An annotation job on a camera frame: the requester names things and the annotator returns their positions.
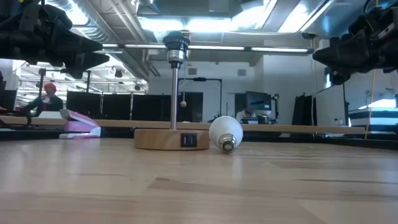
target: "person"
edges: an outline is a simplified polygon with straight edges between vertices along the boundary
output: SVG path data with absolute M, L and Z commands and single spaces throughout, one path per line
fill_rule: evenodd
M 30 102 L 24 107 L 25 112 L 30 113 L 32 109 L 37 108 L 36 116 L 38 116 L 42 111 L 60 111 L 63 109 L 63 101 L 55 96 L 57 87 L 53 83 L 47 83 L 44 85 L 44 90 L 47 95 L 41 98 L 37 97 Z
M 236 118 L 240 123 L 242 123 L 243 118 L 257 118 L 257 115 L 250 109 L 244 109 L 236 114 Z

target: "red cap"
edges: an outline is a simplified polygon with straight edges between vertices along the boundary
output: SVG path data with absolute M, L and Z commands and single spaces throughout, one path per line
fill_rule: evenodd
M 56 87 L 53 83 L 46 83 L 46 84 L 44 85 L 44 88 L 53 89 L 54 91 L 57 90 L 57 87 Z

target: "pink object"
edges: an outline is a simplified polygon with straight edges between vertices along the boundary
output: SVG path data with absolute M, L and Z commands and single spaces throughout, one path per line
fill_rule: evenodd
M 86 139 L 86 138 L 99 138 L 101 137 L 101 127 L 84 115 L 74 111 L 62 109 L 60 111 L 61 117 L 67 120 L 65 124 L 65 131 L 77 132 L 61 134 L 61 139 Z

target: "wooden lamp base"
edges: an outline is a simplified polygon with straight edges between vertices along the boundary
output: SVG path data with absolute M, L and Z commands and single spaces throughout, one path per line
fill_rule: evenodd
M 208 131 L 174 129 L 137 129 L 134 147 L 152 150 L 204 150 L 210 147 Z

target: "wooden table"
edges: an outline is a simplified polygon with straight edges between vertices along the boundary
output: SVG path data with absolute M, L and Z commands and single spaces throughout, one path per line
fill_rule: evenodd
M 26 118 L 0 116 L 7 124 L 26 124 Z M 95 120 L 101 127 L 110 128 L 158 128 L 167 129 L 170 122 L 166 121 L 118 121 L 118 120 Z M 64 119 L 32 118 L 32 124 L 63 126 Z M 364 128 L 358 127 L 331 127 L 331 126 L 302 126 L 302 125 L 268 125 L 268 124 L 243 124 L 244 131 L 263 131 L 278 133 L 333 133 L 333 134 L 364 134 Z M 209 130 L 210 123 L 177 123 L 178 129 Z
M 398 153 L 322 144 L 0 142 L 0 223 L 397 223 Z

